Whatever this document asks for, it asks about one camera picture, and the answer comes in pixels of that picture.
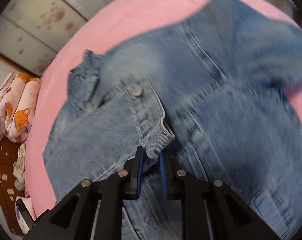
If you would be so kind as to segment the floral sliding wardrobe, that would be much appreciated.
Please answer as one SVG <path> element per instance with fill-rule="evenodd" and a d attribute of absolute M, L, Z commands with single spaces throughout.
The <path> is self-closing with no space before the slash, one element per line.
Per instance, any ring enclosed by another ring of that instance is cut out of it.
<path fill-rule="evenodd" d="M 113 0 L 10 0 L 0 15 L 0 55 L 42 75 L 73 35 Z"/>

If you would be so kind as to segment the brown wooden headboard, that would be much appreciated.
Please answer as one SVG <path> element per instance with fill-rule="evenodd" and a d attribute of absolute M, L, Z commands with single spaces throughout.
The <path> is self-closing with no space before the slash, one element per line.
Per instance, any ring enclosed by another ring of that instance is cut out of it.
<path fill-rule="evenodd" d="M 16 178 L 12 171 L 13 163 L 18 158 L 19 147 L 19 143 L 0 137 L 0 206 L 9 231 L 14 235 L 23 236 L 16 218 L 15 201 L 17 197 L 24 196 L 24 191 L 16 189 Z"/>

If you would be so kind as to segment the bear print folded quilt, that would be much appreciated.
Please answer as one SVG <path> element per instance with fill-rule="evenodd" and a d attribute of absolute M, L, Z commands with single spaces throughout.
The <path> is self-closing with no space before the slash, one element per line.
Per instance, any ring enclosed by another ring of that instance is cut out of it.
<path fill-rule="evenodd" d="M 0 137 L 11 142 L 28 138 L 36 111 L 41 79 L 28 73 L 10 73 L 0 88 Z"/>

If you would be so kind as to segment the blue denim jacket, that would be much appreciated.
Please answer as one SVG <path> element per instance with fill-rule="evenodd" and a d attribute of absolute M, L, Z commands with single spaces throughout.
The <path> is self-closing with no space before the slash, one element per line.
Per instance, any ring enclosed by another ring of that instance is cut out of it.
<path fill-rule="evenodd" d="M 182 22 L 134 37 L 69 73 L 43 152 L 57 200 L 146 150 L 141 198 L 123 239 L 179 239 L 181 210 L 154 165 L 223 180 L 281 238 L 302 226 L 302 124 L 284 91 L 302 80 L 302 29 L 239 0 L 212 0 Z"/>

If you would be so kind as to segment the grey crumpled cloth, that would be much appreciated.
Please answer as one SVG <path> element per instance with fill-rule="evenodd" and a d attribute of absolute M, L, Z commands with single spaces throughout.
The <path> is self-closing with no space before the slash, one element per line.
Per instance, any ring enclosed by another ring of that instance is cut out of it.
<path fill-rule="evenodd" d="M 26 146 L 21 144 L 18 149 L 18 158 L 12 165 L 13 176 L 15 177 L 15 187 L 18 191 L 25 190 L 25 155 Z"/>

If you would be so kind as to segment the pink bed blanket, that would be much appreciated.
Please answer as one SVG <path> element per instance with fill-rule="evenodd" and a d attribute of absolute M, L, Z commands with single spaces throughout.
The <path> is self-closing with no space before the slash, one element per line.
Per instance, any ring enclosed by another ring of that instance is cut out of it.
<path fill-rule="evenodd" d="M 43 76 L 35 123 L 27 141 L 27 191 L 37 216 L 58 202 L 44 165 L 43 152 L 53 123 L 67 100 L 70 71 L 83 62 L 87 51 L 104 55 L 134 37 L 184 21 L 211 1 L 116 0 L 81 27 L 59 52 Z M 298 27 L 287 15 L 263 0 L 239 1 L 270 20 Z M 302 80 L 286 87 L 284 93 L 302 124 L 302 110 L 294 102 L 293 94 L 300 87 Z"/>

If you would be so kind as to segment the white printed pillow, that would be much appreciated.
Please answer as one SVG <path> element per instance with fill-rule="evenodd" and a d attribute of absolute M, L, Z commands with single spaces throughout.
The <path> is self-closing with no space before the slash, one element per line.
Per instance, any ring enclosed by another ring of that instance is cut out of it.
<path fill-rule="evenodd" d="M 16 197 L 15 213 L 18 225 L 20 226 L 23 234 L 27 235 L 36 220 L 31 198 Z"/>

